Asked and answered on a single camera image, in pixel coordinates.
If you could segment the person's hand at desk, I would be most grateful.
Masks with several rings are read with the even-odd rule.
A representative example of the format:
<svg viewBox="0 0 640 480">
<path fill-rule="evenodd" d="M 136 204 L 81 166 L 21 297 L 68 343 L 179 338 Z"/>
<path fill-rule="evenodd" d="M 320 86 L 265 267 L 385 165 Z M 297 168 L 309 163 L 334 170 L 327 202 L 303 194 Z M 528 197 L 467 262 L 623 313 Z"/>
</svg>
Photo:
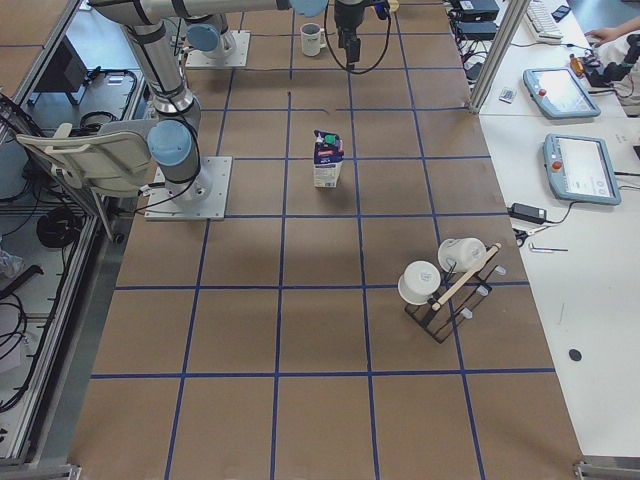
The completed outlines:
<svg viewBox="0 0 640 480">
<path fill-rule="evenodd" d="M 600 46 L 609 42 L 612 42 L 619 38 L 621 33 L 617 27 L 604 27 L 599 29 L 590 30 L 585 33 L 585 38 L 590 45 Z"/>
</svg>

